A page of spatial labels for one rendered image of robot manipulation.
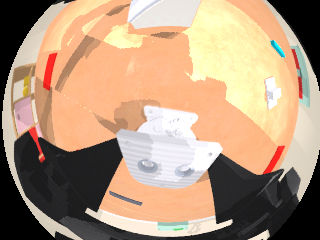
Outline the cyan rectangular bar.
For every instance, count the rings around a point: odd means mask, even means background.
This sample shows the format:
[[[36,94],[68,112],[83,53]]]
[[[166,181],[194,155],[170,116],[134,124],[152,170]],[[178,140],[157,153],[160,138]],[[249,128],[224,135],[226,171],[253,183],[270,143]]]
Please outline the cyan rectangular bar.
[[[271,40],[269,40],[269,41],[271,41]],[[275,43],[275,40],[272,40],[271,44],[272,44],[271,47],[275,48],[275,51],[277,51],[277,53],[279,53],[279,55],[281,57],[285,57],[283,49],[280,49],[279,45],[277,45],[277,43]]]

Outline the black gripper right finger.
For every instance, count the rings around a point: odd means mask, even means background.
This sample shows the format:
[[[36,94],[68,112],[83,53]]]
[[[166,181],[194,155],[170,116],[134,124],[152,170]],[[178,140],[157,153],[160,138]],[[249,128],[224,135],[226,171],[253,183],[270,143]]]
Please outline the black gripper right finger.
[[[279,180],[284,169],[256,175],[220,152],[207,171],[215,201],[213,207],[216,224],[220,224],[231,220],[232,216],[251,204],[265,188]]]

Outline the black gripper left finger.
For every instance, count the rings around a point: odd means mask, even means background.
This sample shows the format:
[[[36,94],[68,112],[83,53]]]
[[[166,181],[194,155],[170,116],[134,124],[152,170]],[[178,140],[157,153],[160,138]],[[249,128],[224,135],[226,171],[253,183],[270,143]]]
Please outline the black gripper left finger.
[[[37,141],[45,160],[63,175],[89,209],[99,211],[108,185],[123,160],[117,137],[71,152],[49,144],[49,141],[41,136],[37,137]]]

